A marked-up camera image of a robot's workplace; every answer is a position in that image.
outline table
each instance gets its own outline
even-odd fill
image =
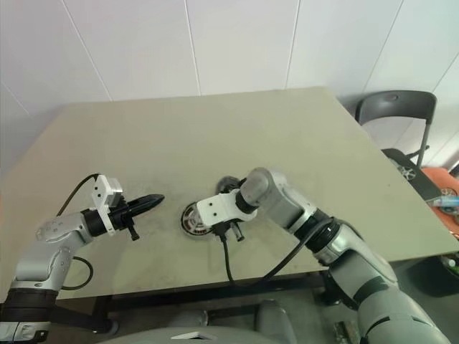
[[[141,239],[127,231],[99,236],[78,254],[95,268],[92,282],[61,298],[122,294],[226,281],[218,238],[190,239],[179,217],[213,194],[226,175],[280,169],[329,214],[350,221],[389,261],[457,251],[452,238],[367,134],[321,87],[78,104],[62,108],[2,186],[1,297],[37,227],[55,215],[76,183],[94,172],[116,177],[127,199],[166,195],[139,216]],[[91,206],[87,185],[68,211]],[[260,214],[229,241],[233,275],[258,277],[296,244]],[[281,274],[320,269],[304,249]],[[75,263],[66,285],[87,276]]]

